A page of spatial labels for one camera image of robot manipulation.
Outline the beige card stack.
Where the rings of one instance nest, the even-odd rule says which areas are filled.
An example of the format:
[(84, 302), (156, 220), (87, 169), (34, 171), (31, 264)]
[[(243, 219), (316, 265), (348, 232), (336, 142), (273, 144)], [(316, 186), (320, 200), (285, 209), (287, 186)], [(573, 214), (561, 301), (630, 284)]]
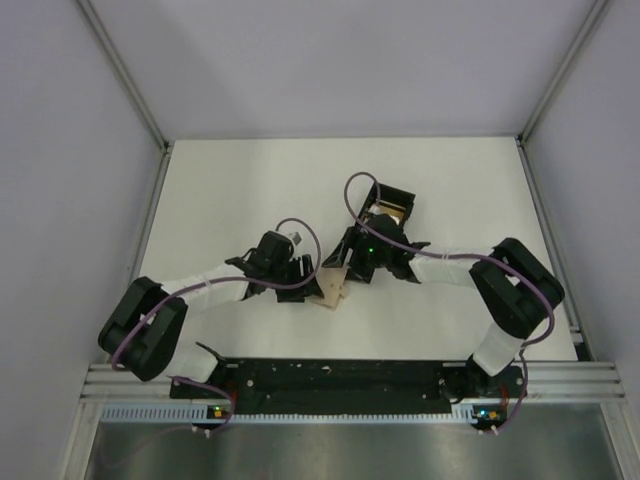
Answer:
[(342, 299), (349, 295), (345, 268), (321, 268), (316, 275), (323, 297), (310, 296), (307, 300), (326, 309), (335, 310)]

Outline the black card holder box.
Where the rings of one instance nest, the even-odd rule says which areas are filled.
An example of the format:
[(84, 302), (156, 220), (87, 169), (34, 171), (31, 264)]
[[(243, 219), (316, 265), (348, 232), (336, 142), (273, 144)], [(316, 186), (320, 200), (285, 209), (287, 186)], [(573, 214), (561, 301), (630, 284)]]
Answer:
[(409, 220), (416, 195), (385, 184), (373, 185), (364, 200), (358, 217), (367, 222), (373, 214), (387, 214), (403, 228)]

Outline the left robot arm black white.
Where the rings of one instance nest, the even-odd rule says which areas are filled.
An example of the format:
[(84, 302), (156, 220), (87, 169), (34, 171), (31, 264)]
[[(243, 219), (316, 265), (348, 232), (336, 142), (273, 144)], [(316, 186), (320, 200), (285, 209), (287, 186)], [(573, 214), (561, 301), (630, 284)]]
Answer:
[(258, 245), (215, 268), (186, 278), (154, 281), (135, 279), (127, 288), (98, 336), (116, 370), (147, 382), (158, 377), (186, 377), (205, 396), (226, 387), (221, 360), (199, 338), (210, 312), (242, 302), (267, 290), (279, 302), (322, 296), (319, 267), (309, 254), (296, 253), (298, 233), (269, 230)]

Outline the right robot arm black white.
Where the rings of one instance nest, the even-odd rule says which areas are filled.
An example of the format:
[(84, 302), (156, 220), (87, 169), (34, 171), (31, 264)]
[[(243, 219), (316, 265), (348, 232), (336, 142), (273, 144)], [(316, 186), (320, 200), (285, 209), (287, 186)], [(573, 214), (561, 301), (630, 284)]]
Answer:
[(556, 277), (516, 238), (471, 252), (432, 250), (428, 242), (410, 241), (404, 225), (381, 211), (357, 219), (322, 266), (346, 268), (360, 283), (385, 269), (409, 283), (476, 290), (493, 323), (466, 360), (463, 378), (481, 396), (502, 385), (503, 373), (527, 347), (550, 336), (554, 309), (565, 298)]

